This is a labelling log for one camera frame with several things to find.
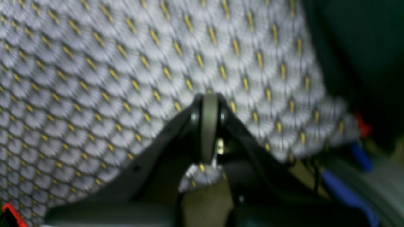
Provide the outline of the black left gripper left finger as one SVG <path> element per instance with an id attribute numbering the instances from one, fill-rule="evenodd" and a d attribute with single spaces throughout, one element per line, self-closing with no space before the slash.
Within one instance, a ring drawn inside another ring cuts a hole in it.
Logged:
<path id="1" fill-rule="evenodd" d="M 212 160 L 212 95 L 198 94 L 110 183 L 51 209 L 45 227 L 180 227 L 179 185 L 191 164 Z"/>

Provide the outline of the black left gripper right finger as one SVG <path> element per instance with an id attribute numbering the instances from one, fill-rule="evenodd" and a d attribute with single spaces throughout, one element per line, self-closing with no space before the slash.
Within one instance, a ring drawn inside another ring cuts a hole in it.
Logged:
<path id="1" fill-rule="evenodd" d="M 218 157 L 229 180 L 234 207 L 227 227 L 370 227 L 364 211 L 327 200 L 309 189 L 272 157 L 232 113 L 223 95 L 217 101 Z"/>

